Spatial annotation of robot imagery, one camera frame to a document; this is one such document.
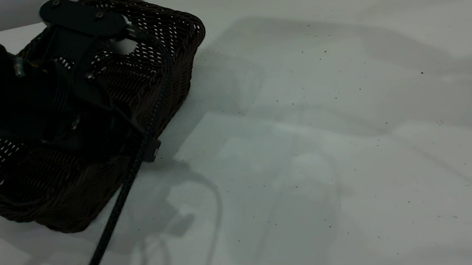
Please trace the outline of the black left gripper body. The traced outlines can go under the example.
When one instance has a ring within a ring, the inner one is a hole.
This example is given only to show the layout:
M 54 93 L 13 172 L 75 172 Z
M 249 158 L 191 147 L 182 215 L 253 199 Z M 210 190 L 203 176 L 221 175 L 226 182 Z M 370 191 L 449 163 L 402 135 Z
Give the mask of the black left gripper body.
M 136 37 L 124 21 L 47 32 L 30 57 L 11 54 L 21 97 L 32 97 L 22 141 L 86 157 L 140 155 L 153 162 L 161 145 L 119 107 L 93 72 L 97 45 Z

